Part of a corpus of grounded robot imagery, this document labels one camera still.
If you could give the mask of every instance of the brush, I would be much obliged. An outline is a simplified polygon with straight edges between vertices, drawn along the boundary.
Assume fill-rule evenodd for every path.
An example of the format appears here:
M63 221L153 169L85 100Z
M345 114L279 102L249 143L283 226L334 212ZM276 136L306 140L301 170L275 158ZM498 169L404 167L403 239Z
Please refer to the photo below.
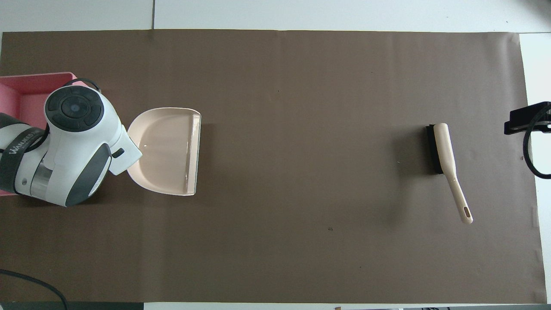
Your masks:
M429 125L426 127L426 134L429 138L430 155L435 172L446 176L457 210L459 211L459 216L461 216L461 221L465 224L472 223L473 216L459 185L459 180L457 180L457 169L455 167L448 125L445 123Z

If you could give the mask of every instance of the velcro strap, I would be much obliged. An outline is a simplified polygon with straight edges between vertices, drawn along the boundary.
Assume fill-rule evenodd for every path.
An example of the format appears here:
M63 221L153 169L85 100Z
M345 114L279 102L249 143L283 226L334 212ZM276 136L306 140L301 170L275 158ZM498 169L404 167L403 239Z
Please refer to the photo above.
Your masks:
M44 130L31 127L20 133L2 153L0 158L0 189L19 194L15 190L15 176L25 150L44 134Z

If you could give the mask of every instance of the pink bin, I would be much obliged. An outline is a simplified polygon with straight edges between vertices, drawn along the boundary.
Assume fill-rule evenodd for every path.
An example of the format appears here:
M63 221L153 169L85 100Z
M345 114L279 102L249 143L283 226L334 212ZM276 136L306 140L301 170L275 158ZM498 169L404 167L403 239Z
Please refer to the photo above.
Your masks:
M33 127L45 128L44 102L76 76L70 72L0 77L0 112ZM74 85L86 85L76 82ZM0 196L15 195L0 190Z

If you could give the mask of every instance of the beige dustpan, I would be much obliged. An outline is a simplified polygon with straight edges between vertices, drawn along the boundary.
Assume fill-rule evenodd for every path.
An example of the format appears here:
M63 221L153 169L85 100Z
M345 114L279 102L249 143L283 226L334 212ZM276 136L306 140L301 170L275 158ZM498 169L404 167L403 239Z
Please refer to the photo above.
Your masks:
M128 169L141 187L162 194L195 194L201 114L186 108L157 108L138 115L128 135L143 156Z

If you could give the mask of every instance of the wooden brush handle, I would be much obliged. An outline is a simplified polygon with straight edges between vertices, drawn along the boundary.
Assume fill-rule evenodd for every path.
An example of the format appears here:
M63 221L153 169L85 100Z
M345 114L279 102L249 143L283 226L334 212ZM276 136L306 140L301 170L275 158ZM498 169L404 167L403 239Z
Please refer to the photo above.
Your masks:
M459 216L461 216L461 221L465 224L471 224L473 222L473 215L469 210L467 200L465 199L465 195L461 190L459 181L456 177L453 176L446 176L446 178L448 180L448 184L450 185L451 193L453 195L453 199L455 200L457 210L459 211Z

